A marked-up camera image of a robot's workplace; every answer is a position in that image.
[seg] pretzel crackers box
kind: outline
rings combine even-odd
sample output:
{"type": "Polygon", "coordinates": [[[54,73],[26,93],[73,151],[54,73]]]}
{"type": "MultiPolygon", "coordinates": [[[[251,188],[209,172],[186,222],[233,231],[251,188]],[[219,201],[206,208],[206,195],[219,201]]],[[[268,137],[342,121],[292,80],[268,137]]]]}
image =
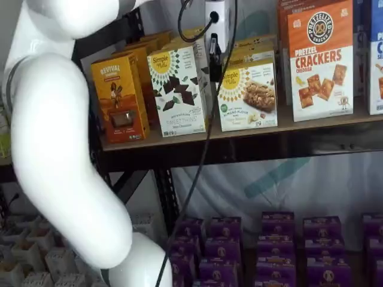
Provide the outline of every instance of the pretzel crackers box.
{"type": "Polygon", "coordinates": [[[352,114],[352,0],[287,18],[294,121],[352,114]]]}
{"type": "Polygon", "coordinates": [[[383,114],[383,2],[368,1],[366,11],[370,15],[369,41],[369,97],[371,115],[383,114]]]}

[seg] cracker box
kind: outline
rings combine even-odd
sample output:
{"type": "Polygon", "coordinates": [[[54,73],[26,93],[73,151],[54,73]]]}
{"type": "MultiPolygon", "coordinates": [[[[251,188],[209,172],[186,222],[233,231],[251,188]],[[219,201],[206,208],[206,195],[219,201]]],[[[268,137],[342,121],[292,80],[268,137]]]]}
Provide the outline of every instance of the cracker box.
{"type": "Polygon", "coordinates": [[[147,138],[150,129],[135,54],[95,62],[92,74],[108,140],[147,138]]]}
{"type": "Polygon", "coordinates": [[[277,126],[273,59],[229,66],[218,107],[223,132],[277,126]]]}
{"type": "Polygon", "coordinates": [[[202,280],[223,282],[227,286],[238,287],[236,263],[222,258],[202,259],[199,264],[202,280]]]}
{"type": "Polygon", "coordinates": [[[53,248],[45,256],[45,261],[54,282],[57,282],[64,274],[77,272],[74,255],[70,249],[53,248]]]}
{"type": "Polygon", "coordinates": [[[262,212],[262,232],[294,234],[294,212],[262,212]]]}
{"type": "Polygon", "coordinates": [[[383,3],[380,0],[367,1],[369,28],[369,96],[371,115],[383,113],[383,3]]]}
{"type": "Polygon", "coordinates": [[[353,113],[352,0],[288,15],[294,121],[353,113]]]}
{"type": "Polygon", "coordinates": [[[256,276],[253,287],[295,287],[293,279],[256,276]]]}
{"type": "Polygon", "coordinates": [[[305,240],[305,252],[311,256],[342,256],[345,254],[345,242],[341,237],[316,238],[305,240]]]}
{"type": "Polygon", "coordinates": [[[148,56],[162,135],[206,132],[206,100],[193,44],[157,51],[148,56]]]}
{"type": "Polygon", "coordinates": [[[0,262],[0,286],[21,287],[24,278],[21,264],[0,262]]]}
{"type": "Polygon", "coordinates": [[[273,255],[294,254],[293,236],[289,234],[261,234],[258,236],[257,251],[273,255]]]}
{"type": "Polygon", "coordinates": [[[257,259],[257,275],[290,279],[295,284],[295,258],[294,256],[280,257],[261,254],[257,259]]]}
{"type": "Polygon", "coordinates": [[[196,278],[196,266],[192,254],[172,253],[169,257],[172,271],[175,275],[182,275],[186,286],[191,286],[196,278]]]}
{"type": "Polygon", "coordinates": [[[22,287],[53,287],[53,281],[48,272],[31,272],[22,287]]]}
{"type": "Polygon", "coordinates": [[[307,280],[309,286],[352,286],[351,268],[345,258],[307,258],[307,280]]]}
{"type": "Polygon", "coordinates": [[[305,218],[303,235],[306,238],[342,236],[342,224],[338,216],[305,218]]]}

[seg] pretzel logo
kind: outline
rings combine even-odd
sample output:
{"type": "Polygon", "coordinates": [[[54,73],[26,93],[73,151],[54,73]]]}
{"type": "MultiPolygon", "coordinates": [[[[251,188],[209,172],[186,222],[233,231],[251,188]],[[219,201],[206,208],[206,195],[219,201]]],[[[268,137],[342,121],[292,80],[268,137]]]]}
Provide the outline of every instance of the pretzel logo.
{"type": "Polygon", "coordinates": [[[315,45],[326,43],[334,30],[334,22],[330,14],[317,12],[311,17],[307,25],[307,35],[315,45]]]}

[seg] yellow box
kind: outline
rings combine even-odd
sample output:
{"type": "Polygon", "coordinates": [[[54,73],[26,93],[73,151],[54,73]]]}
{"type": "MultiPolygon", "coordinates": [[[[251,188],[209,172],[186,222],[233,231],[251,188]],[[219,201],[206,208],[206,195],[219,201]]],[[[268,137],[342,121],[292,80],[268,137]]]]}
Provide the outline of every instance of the yellow box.
{"type": "Polygon", "coordinates": [[[150,129],[135,54],[100,60],[92,75],[110,142],[147,138],[150,129]]]}

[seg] black cable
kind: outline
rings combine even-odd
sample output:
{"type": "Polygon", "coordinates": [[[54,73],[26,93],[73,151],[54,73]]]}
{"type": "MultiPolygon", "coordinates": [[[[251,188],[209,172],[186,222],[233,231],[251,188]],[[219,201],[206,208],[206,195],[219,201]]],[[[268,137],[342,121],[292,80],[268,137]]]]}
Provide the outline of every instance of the black cable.
{"type": "MultiPolygon", "coordinates": [[[[183,5],[183,8],[180,11],[180,16],[178,18],[178,30],[179,31],[181,30],[180,18],[182,18],[182,13],[184,12],[184,10],[186,8],[186,5],[189,3],[189,1],[190,0],[186,0],[185,1],[184,5],[183,5]]],[[[191,199],[191,197],[192,197],[192,195],[194,193],[194,190],[196,188],[196,185],[197,185],[197,182],[198,182],[198,179],[199,179],[199,175],[200,175],[200,173],[202,171],[203,165],[205,164],[206,154],[208,152],[208,148],[209,148],[209,144],[210,144],[210,137],[211,137],[211,131],[212,131],[212,127],[213,127],[213,121],[214,121],[214,118],[215,118],[214,111],[215,111],[215,109],[217,107],[217,104],[218,104],[218,95],[220,94],[221,86],[222,86],[222,83],[223,83],[223,78],[224,78],[224,75],[226,73],[227,67],[229,66],[230,58],[231,58],[233,50],[234,50],[235,37],[236,37],[236,33],[237,33],[237,21],[238,21],[238,0],[235,0],[234,31],[233,31],[232,42],[230,44],[229,54],[227,56],[227,60],[226,60],[225,66],[224,66],[223,71],[222,71],[222,76],[221,76],[220,82],[218,84],[217,99],[213,99],[213,107],[212,107],[212,110],[211,110],[211,113],[210,113],[210,117],[209,117],[208,135],[206,137],[205,146],[203,147],[202,156],[201,156],[201,160],[200,160],[200,163],[199,163],[199,166],[198,166],[198,170],[196,172],[196,176],[194,177],[193,183],[191,184],[189,193],[188,193],[188,195],[186,197],[184,206],[181,209],[180,215],[179,215],[179,217],[177,218],[177,220],[175,222],[173,232],[172,232],[172,234],[171,234],[171,236],[170,236],[170,238],[168,240],[168,245],[166,247],[165,257],[163,259],[162,266],[161,266],[161,269],[160,269],[160,273],[158,275],[156,287],[160,286],[161,279],[162,279],[162,276],[163,276],[163,272],[165,270],[166,263],[167,263],[168,258],[169,258],[169,254],[171,252],[171,246],[172,246],[172,243],[173,243],[173,241],[175,239],[175,235],[177,233],[177,229],[180,226],[182,220],[184,219],[184,217],[186,215],[187,206],[189,205],[190,199],[191,199]]]]}

